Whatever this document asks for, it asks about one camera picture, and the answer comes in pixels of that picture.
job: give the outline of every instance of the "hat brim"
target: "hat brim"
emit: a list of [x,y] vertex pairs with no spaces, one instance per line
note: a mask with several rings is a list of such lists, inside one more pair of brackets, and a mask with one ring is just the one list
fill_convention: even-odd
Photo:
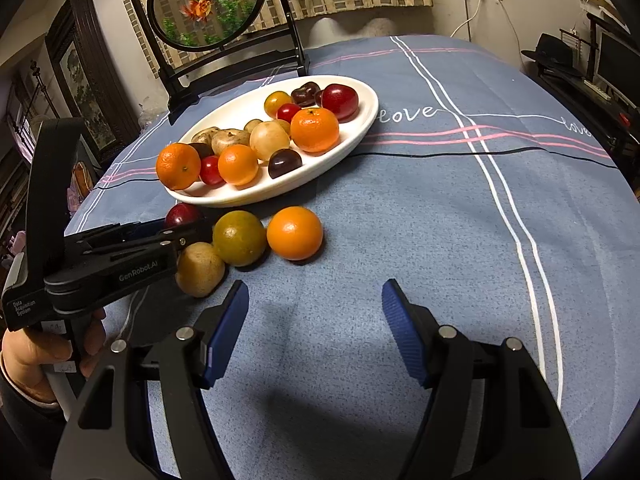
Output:
[[564,72],[565,74],[568,74],[568,75],[584,78],[584,74],[579,70],[575,69],[574,67],[556,63],[554,60],[552,60],[548,56],[545,56],[544,54],[540,54],[539,52],[535,52],[533,50],[523,50],[522,55],[527,56],[529,59],[532,59],[533,61],[537,61],[548,68],[559,70],[560,72]]

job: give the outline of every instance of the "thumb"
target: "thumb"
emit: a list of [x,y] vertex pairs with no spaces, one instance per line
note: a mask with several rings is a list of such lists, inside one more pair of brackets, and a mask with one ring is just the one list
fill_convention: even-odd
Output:
[[51,365],[70,359],[72,352],[71,342],[62,336],[27,328],[15,357],[25,365]]

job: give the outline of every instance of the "television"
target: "television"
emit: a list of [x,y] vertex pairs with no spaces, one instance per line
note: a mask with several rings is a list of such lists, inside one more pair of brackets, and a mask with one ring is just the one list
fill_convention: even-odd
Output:
[[640,52],[604,31],[596,75],[627,104],[640,107]]

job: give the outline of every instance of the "goldfish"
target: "goldfish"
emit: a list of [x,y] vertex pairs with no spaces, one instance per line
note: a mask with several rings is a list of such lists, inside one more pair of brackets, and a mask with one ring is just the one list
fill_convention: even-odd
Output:
[[211,12],[211,0],[189,0],[188,6],[182,6],[180,12],[183,16],[187,18],[191,18],[196,22],[205,22],[207,21],[207,16]]

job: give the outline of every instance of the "plate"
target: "plate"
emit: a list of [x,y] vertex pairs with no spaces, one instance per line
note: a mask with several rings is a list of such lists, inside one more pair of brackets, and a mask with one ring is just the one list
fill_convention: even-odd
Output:
[[316,75],[286,79],[277,83],[251,90],[232,101],[213,110],[182,136],[179,142],[191,142],[199,131],[212,126],[219,128],[237,128],[242,130],[251,119],[270,121],[264,111],[264,101],[269,94],[283,90],[289,94],[308,81],[315,81],[324,89],[331,83],[352,87],[360,100],[358,114],[348,122],[340,123],[340,141],[332,149],[319,154],[302,152],[293,142],[290,147],[302,157],[302,166],[278,178],[271,178],[267,172],[267,163],[262,162],[258,175],[251,185],[236,187],[231,184],[212,188],[203,182],[196,182],[182,191],[167,192],[180,202],[207,207],[232,207],[260,202],[296,189],[317,176],[322,175],[358,145],[367,133],[378,114],[378,96],[369,85],[362,81],[337,75]]

